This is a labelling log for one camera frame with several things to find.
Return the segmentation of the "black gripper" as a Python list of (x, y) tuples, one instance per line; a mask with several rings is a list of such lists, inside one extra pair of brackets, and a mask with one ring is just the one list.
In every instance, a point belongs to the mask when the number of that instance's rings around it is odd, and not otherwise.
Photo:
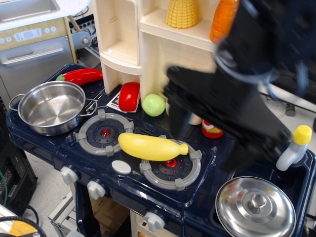
[(205, 73), (178, 66), (166, 72), (164, 95), (170, 104), (173, 138), (189, 138), (191, 113), (232, 138), (221, 139), (221, 170), (243, 171), (255, 162), (276, 163), (289, 145), (291, 132), (270, 111), (255, 85), (233, 79), (222, 70)]

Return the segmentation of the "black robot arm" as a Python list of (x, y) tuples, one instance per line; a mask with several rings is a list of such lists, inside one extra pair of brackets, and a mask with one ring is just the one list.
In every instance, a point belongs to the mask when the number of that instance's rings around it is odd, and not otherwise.
[(229, 35), (217, 46), (214, 73), (167, 69), (163, 93), (172, 137), (178, 138), (195, 114), (236, 141), (222, 170), (245, 169), (256, 160), (276, 162), (291, 134), (262, 101), (258, 84), (295, 75), (295, 93), (305, 95), (316, 64), (315, 41), (315, 1), (241, 1)]

